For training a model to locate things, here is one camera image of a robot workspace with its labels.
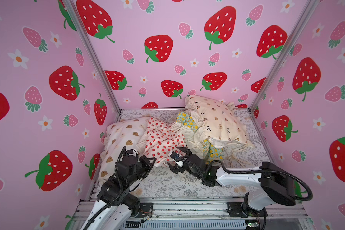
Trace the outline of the yellow lemon print pillow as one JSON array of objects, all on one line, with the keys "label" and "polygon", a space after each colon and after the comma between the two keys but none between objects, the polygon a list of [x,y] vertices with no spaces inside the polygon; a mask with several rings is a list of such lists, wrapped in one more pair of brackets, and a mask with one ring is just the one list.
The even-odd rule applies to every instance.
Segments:
[{"label": "yellow lemon print pillow", "polygon": [[206,163],[210,163],[213,160],[224,160],[223,149],[214,147],[208,139],[203,138],[202,127],[187,112],[180,112],[178,114],[175,126],[185,136],[185,143],[192,153],[206,160]]}]

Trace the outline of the cream bear print pillow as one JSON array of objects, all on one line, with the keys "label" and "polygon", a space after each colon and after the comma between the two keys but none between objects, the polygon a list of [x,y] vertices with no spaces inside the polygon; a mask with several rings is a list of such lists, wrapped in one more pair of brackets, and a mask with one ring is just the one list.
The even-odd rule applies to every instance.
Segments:
[{"label": "cream bear print pillow", "polygon": [[109,125],[106,130],[104,152],[101,153],[101,166],[99,171],[99,184],[104,184],[115,171],[117,161],[122,149],[136,149],[136,144],[147,129],[150,117],[135,118]]}]

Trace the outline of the red strawberry print pillow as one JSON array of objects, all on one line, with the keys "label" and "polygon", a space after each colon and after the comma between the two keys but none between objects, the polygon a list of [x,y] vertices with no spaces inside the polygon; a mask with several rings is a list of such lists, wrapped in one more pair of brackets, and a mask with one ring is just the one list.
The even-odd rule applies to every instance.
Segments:
[{"label": "red strawberry print pillow", "polygon": [[156,158],[155,167],[167,166],[167,163],[172,161],[169,154],[173,151],[181,154],[182,151],[178,148],[186,147],[183,133],[172,126],[172,124],[151,117],[147,121],[145,133],[136,144],[137,151],[141,156]]}]

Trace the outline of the beige animal print pillow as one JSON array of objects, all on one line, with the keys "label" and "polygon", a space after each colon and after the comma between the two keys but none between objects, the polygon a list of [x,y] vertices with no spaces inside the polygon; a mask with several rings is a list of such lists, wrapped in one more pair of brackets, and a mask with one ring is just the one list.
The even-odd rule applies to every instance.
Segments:
[{"label": "beige animal print pillow", "polygon": [[246,132],[246,125],[241,124],[225,104],[202,96],[185,98],[187,112],[202,127],[202,136],[216,148],[235,146],[253,148]]}]

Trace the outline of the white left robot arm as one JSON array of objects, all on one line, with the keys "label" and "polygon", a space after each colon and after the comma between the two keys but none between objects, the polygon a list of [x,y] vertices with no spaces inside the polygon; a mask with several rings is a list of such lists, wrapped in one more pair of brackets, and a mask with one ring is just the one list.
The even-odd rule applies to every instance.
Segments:
[{"label": "white left robot arm", "polygon": [[130,217],[138,215],[140,199],[130,193],[130,187],[145,179],[155,162],[154,157],[119,156],[114,175],[102,185],[82,229],[118,230]]}]

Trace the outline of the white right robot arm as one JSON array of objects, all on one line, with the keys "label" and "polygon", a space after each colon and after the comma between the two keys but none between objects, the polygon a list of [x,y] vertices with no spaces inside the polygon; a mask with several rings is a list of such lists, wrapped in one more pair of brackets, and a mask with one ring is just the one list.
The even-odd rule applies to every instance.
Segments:
[{"label": "white right robot arm", "polygon": [[245,195],[242,208],[261,211],[272,204],[295,206],[294,179],[270,162],[262,162],[259,167],[248,169],[227,169],[218,161],[205,161],[186,147],[178,148],[185,155],[172,151],[168,155],[168,165],[175,173],[188,172],[201,180],[207,187],[243,185],[258,188],[254,193]]}]

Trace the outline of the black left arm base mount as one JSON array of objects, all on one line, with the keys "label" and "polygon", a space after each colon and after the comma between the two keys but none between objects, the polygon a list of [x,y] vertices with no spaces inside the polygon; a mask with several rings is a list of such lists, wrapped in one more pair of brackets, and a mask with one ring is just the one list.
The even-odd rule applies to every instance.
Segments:
[{"label": "black left arm base mount", "polygon": [[153,203],[142,202],[134,195],[128,194],[125,204],[131,210],[132,218],[148,219],[152,217]]}]

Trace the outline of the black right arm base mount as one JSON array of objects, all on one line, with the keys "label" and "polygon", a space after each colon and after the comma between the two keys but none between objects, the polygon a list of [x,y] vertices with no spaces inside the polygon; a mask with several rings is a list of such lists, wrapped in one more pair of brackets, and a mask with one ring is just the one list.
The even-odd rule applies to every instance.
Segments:
[{"label": "black right arm base mount", "polygon": [[252,208],[245,206],[244,202],[228,202],[227,203],[227,212],[230,217],[237,217],[237,218],[260,218],[260,217],[267,217],[267,213],[264,210],[256,211]]}]

